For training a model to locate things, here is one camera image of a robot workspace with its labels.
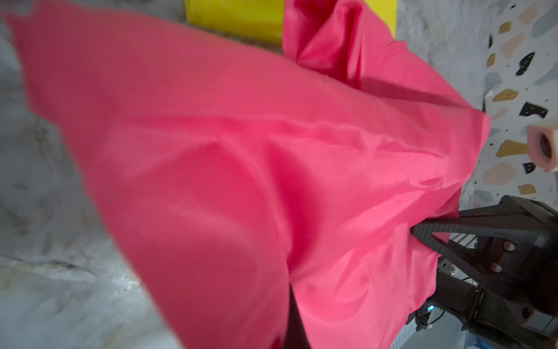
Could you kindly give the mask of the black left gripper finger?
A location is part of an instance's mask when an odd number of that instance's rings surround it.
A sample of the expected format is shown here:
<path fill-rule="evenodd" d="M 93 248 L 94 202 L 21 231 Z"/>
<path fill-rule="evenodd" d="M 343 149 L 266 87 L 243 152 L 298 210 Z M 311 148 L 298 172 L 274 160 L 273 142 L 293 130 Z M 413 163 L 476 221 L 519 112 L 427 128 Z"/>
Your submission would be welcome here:
<path fill-rule="evenodd" d="M 289 319 L 283 349 L 311 349 L 292 286 L 289 292 Z"/>

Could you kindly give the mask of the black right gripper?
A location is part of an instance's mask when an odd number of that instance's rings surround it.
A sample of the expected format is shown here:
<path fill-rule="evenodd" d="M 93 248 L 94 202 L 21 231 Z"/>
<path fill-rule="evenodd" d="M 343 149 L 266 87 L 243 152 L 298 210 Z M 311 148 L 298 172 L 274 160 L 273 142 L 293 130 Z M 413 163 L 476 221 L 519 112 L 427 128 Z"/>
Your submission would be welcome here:
<path fill-rule="evenodd" d="M 411 233 L 465 273 L 440 274 L 430 304 L 492 348 L 557 347 L 557 212 L 504 196 L 500 203 L 426 220 Z"/>

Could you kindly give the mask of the pink raincoat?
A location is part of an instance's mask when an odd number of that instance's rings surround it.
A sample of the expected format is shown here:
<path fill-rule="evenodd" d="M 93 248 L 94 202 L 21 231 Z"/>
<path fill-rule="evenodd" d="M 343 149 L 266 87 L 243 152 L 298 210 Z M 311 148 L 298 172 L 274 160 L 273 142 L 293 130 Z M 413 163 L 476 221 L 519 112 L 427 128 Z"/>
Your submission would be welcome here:
<path fill-rule="evenodd" d="M 491 120 L 363 1 L 288 1 L 283 55 L 155 17 L 6 13 L 31 109 L 187 348 L 388 348 L 436 288 Z"/>

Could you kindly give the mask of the plain yellow raincoat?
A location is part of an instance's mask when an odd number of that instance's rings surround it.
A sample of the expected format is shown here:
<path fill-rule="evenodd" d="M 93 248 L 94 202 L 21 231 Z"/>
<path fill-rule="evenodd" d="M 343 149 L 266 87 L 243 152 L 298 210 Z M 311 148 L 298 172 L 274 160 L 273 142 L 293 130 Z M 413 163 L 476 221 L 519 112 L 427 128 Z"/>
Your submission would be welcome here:
<path fill-rule="evenodd" d="M 295 8 L 308 7 L 310 13 L 330 13 L 334 1 L 185 1 L 190 24 L 242 38 L 278 44 L 283 37 L 283 21 Z"/>

